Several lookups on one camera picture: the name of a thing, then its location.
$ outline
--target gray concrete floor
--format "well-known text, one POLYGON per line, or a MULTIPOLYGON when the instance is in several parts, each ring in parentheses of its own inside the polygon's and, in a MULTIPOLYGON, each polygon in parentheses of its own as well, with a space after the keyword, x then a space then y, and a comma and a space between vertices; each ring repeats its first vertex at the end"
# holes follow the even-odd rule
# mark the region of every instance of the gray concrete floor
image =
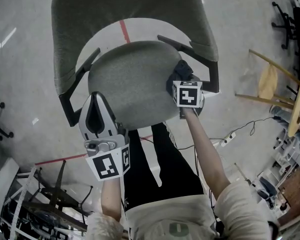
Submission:
MULTIPOLYGON (((200 121, 211 138, 223 138, 230 131, 249 121, 269 117, 270 106, 236 98, 235 92, 256 94, 258 76, 265 63, 248 53, 256 50, 291 70, 293 52, 281 49, 284 34, 273 30, 271 21, 279 22, 278 11, 271 5, 276 1, 283 10, 289 0, 202 0, 219 50, 219 81, 221 93, 206 99, 200 121)), ((130 40, 155 40, 163 35, 188 44, 189 39, 173 26, 152 19, 125 21, 130 40)), ((73 128, 64 115, 54 86, 53 39, 51 29, 51 0, 0 0, 0 43, 15 29, 11 38, 0 48, 0 102, 6 108, 0 114, 0 125, 14 132, 13 139, 0 143, 26 171, 34 163, 85 153, 78 126, 73 128)), ((96 47, 101 54, 123 45, 119 23, 96 34, 83 49, 77 66, 96 47)), ((205 79, 201 65, 182 55, 195 71, 205 79)), ((284 91, 286 79, 280 78, 279 93, 284 91)), ((82 106, 88 96, 87 79, 80 83, 71 100, 82 106)), ((193 144, 187 124, 183 120, 169 120, 179 148, 193 144)), ((281 130, 272 119, 256 124, 255 134, 249 135, 252 125, 236 132, 237 136, 225 147, 218 147, 227 174, 233 173, 237 163, 247 178, 253 180, 272 160, 273 145, 281 130)), ((140 136, 151 134, 141 129, 140 136)), ((157 166, 152 144, 143 141, 150 167, 157 166)), ((190 148, 182 152, 194 167, 194 153, 190 148)), ((43 176, 54 183, 61 163, 43 166, 43 176)), ((96 208, 100 196, 99 184, 85 160, 67 162, 63 178, 65 189, 77 199, 83 199, 94 185, 92 198, 86 209, 96 208)))

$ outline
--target power strip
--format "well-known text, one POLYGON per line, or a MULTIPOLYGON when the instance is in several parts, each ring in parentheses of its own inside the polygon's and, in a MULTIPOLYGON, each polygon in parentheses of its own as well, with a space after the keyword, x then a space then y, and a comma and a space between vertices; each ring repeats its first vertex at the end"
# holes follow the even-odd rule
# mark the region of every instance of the power strip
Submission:
POLYGON ((232 141, 236 137, 236 133, 233 132, 231 135, 229 134, 227 137, 224 138, 224 140, 221 142, 221 147, 224 147, 227 145, 230 141, 232 141))

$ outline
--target chair backrest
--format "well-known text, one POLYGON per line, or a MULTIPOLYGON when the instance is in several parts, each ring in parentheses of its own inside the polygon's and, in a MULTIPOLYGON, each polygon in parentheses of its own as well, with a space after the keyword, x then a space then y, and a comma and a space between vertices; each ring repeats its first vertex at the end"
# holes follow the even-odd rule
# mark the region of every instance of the chair backrest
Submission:
POLYGON ((54 83, 65 93, 75 81, 76 64, 86 43, 120 20, 150 18, 186 34, 194 51, 218 61, 218 50, 202 0, 52 0, 54 83))

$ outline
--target white shirt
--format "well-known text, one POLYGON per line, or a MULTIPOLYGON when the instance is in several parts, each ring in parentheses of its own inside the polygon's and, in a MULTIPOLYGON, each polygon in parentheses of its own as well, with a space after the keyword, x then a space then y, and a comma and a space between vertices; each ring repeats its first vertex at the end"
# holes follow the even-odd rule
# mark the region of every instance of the white shirt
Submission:
MULTIPOLYGON (((214 208, 232 240, 271 239, 268 222, 257 210, 246 182, 236 181, 220 194, 214 208)), ((207 195, 182 196, 134 207, 126 212, 133 240, 213 240, 215 217, 207 195)), ((119 240, 123 227, 95 212, 88 218, 87 240, 119 240)))

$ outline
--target wooden chair leg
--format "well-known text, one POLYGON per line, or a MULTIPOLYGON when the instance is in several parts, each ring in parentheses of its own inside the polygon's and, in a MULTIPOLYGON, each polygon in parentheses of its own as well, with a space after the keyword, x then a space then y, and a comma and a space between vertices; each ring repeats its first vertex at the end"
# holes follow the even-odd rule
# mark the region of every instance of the wooden chair leg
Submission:
POLYGON ((291 104, 291 105, 294 105, 294 104, 295 104, 295 101, 294 101, 294 100, 292 100, 292 99, 290 99, 290 98, 287 98, 287 97, 278 96, 278 95, 276 95, 276 94, 274 94, 273 97, 274 97, 275 99, 278 99, 278 100, 280 100, 280 101, 289 103, 289 104, 291 104))
POLYGON ((275 63, 273 60, 267 58, 266 56, 263 56, 262 54, 254 51, 254 50, 251 50, 251 49, 249 49, 249 53, 252 53, 252 54, 260 57, 261 59, 265 60, 266 62, 269 62, 270 64, 274 65, 278 70, 280 70, 282 73, 284 73, 288 78, 290 78, 291 80, 295 81, 298 85, 300 85, 300 80, 297 77, 295 77, 292 73, 290 73, 288 70, 286 70, 279 64, 275 63))
POLYGON ((235 96, 240 97, 240 98, 245 98, 245 99, 248 99, 248 100, 252 100, 252 101, 256 101, 256 102, 262 102, 262 103, 267 103, 267 104, 279 106, 281 108, 286 108, 286 109, 290 109, 290 110, 294 109, 293 105, 278 102, 278 101, 273 101, 273 100, 266 99, 266 98, 259 98, 259 97, 254 97, 254 96, 249 96, 249 95, 242 95, 242 94, 235 94, 235 96))

